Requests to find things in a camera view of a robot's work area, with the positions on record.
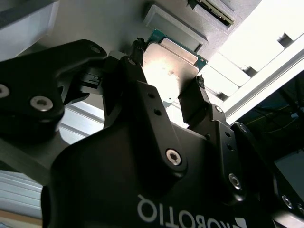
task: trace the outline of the robotiq logo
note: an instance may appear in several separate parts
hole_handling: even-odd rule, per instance
[[[145,199],[142,195],[138,195],[140,201],[137,205],[137,213],[139,217],[148,223],[159,222],[161,226],[169,228],[247,228],[246,221],[243,218],[235,218],[236,225],[217,221],[214,218],[205,218],[202,215],[192,215],[186,210],[178,213],[178,218],[174,218],[177,213],[173,207],[169,207],[169,221],[164,221],[164,206],[160,203],[157,207],[151,200]],[[143,212],[143,207],[150,207],[149,214]]]

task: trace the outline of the metal bar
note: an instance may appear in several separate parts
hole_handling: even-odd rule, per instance
[[[303,41],[304,35],[223,103],[221,107],[226,114],[228,124],[234,123],[303,70]]]

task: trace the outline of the bolt head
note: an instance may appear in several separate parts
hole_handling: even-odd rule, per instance
[[[45,96],[33,97],[30,101],[30,105],[41,112],[46,112],[53,108],[53,102]]]
[[[98,53],[98,54],[100,54],[100,50],[98,49],[98,48],[96,48],[96,47],[91,47],[91,50],[92,51],[94,51],[94,52],[96,52],[96,53]]]
[[[246,133],[248,132],[244,125],[240,124],[239,127],[243,132],[246,132]]]
[[[298,204],[298,209],[302,213],[302,215],[304,215],[304,209],[301,204]]]
[[[166,156],[167,156],[167,159],[173,165],[180,165],[180,163],[181,163],[181,156],[175,150],[172,150],[172,149],[167,150]]]
[[[290,208],[290,209],[293,208],[292,203],[290,202],[290,200],[287,198],[286,195],[283,195],[283,196],[282,196],[282,200],[283,200],[283,202],[285,203],[285,205],[286,205],[288,208]]]
[[[241,182],[236,177],[236,175],[234,175],[233,173],[230,173],[228,178],[229,178],[230,183],[232,184],[232,186],[235,189],[240,190],[242,188]]]
[[[129,63],[131,63],[132,65],[136,65],[136,63],[133,61],[133,60],[131,60],[131,59],[128,59],[129,60]]]
[[[10,95],[10,90],[4,85],[0,84],[0,98],[4,98]]]
[[[216,109],[219,113],[222,113],[222,112],[223,112],[223,110],[222,110],[220,107],[218,107],[218,106],[215,106],[215,109]]]

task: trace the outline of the screw hole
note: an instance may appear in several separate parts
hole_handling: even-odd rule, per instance
[[[98,49],[98,48],[96,48],[96,47],[91,47],[91,50],[92,51],[94,51],[94,52],[96,52],[96,53],[98,53],[98,54],[100,54],[100,50]]]
[[[206,137],[207,140],[210,140],[210,134],[209,133],[206,134],[205,137]]]
[[[150,98],[155,98],[154,94],[151,94],[151,93],[148,93],[148,96],[149,96]]]
[[[45,100],[37,100],[36,103],[40,106],[46,106],[48,104]]]
[[[228,132],[225,132],[225,134],[227,135],[227,137],[231,137],[231,135]]]
[[[232,179],[232,182],[233,182],[234,185],[238,184],[238,181],[236,179]]]
[[[177,160],[177,155],[173,154],[173,153],[170,153],[170,157],[173,159],[173,160]]]
[[[230,149],[231,151],[233,150],[232,146],[230,144],[227,144],[228,149]]]
[[[162,113],[158,109],[154,109],[154,113],[157,114],[157,115],[162,115]]]

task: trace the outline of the black bracket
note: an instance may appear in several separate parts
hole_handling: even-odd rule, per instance
[[[303,207],[301,198],[276,165],[265,156],[266,153],[262,152],[250,130],[241,123],[234,123],[232,129],[237,139],[247,186],[257,194],[275,221],[289,226],[289,221],[294,220],[294,225],[297,222],[302,225],[304,216],[299,208]]]
[[[223,111],[210,104],[202,76],[194,78],[178,98],[188,128],[204,135],[210,142],[213,153],[209,156],[213,162],[206,165],[215,174],[210,177],[211,191],[214,190],[225,204],[243,201],[246,191],[234,133],[226,123]]]
[[[64,99],[70,89],[73,73],[89,61],[101,61],[106,52],[88,40],[79,40],[28,56],[0,63],[1,81],[9,94],[0,99],[0,133],[37,141],[49,138],[58,129],[64,114]],[[31,104],[34,97],[47,98],[46,111]],[[45,100],[34,100],[44,106]]]
[[[123,113],[135,121],[137,157],[145,179],[157,191],[183,177],[187,158],[183,152],[157,89],[146,83],[139,63],[129,57],[121,60],[121,73],[126,79]]]

